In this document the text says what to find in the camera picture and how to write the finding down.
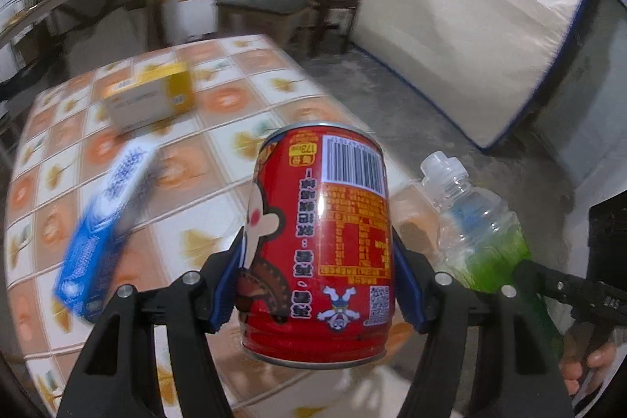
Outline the person's right hand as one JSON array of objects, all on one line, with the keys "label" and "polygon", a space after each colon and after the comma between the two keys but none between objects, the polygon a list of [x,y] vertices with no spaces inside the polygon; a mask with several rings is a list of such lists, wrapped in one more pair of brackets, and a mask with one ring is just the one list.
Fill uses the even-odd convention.
[{"label": "person's right hand", "polygon": [[580,383],[584,378],[584,368],[592,371],[593,376],[589,382],[585,394],[592,394],[603,384],[603,380],[616,357],[616,347],[614,343],[608,342],[602,347],[591,352],[585,361],[581,361],[578,354],[578,343],[572,333],[564,336],[563,356],[560,361],[560,371],[564,384],[570,396],[577,394],[580,390]]}]

